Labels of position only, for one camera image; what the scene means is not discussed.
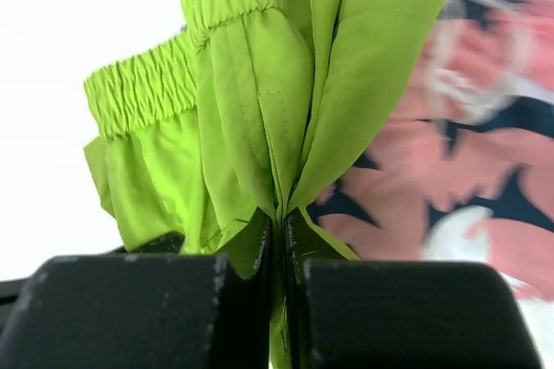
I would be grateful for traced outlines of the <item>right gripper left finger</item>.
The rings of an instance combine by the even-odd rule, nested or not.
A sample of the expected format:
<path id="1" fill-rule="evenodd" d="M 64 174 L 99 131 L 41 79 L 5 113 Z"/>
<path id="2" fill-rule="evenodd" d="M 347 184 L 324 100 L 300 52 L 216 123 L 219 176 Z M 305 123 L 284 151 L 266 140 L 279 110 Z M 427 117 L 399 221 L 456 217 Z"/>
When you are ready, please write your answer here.
<path id="1" fill-rule="evenodd" d="M 4 368 L 265 368 L 270 219 L 214 255 L 175 232 L 131 253 L 57 256 L 1 314 Z"/>

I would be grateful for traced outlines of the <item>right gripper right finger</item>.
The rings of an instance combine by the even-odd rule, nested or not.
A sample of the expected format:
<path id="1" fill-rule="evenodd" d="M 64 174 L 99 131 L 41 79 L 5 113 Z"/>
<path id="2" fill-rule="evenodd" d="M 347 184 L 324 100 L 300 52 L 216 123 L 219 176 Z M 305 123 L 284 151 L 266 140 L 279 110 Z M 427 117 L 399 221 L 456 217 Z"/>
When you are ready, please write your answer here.
<path id="1" fill-rule="evenodd" d="M 286 220 L 294 368 L 538 368 L 512 293 L 473 262 L 344 259 L 302 214 Z"/>

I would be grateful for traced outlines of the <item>pink shark print shorts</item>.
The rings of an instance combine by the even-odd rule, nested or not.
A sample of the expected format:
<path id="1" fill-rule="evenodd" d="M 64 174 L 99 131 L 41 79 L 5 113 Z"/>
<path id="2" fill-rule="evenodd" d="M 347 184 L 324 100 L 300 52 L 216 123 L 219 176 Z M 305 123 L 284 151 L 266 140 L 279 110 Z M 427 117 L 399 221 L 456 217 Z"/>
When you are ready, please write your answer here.
<path id="1" fill-rule="evenodd" d="M 553 299 L 553 0 L 447 0 L 408 89 L 308 207 L 364 260 L 484 262 Z"/>

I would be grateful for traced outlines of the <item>lime green shorts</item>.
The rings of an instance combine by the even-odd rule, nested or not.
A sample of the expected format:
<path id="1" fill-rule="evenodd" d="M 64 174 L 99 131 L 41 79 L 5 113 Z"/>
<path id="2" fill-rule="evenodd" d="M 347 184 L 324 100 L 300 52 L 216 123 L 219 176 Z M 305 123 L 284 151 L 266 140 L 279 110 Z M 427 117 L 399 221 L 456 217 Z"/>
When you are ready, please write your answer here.
<path id="1" fill-rule="evenodd" d="M 127 249 L 186 254 L 274 225 L 270 357 L 292 364 L 283 225 L 350 168 L 401 99 L 445 0 L 181 0 L 186 29 L 84 83 L 85 156 Z"/>

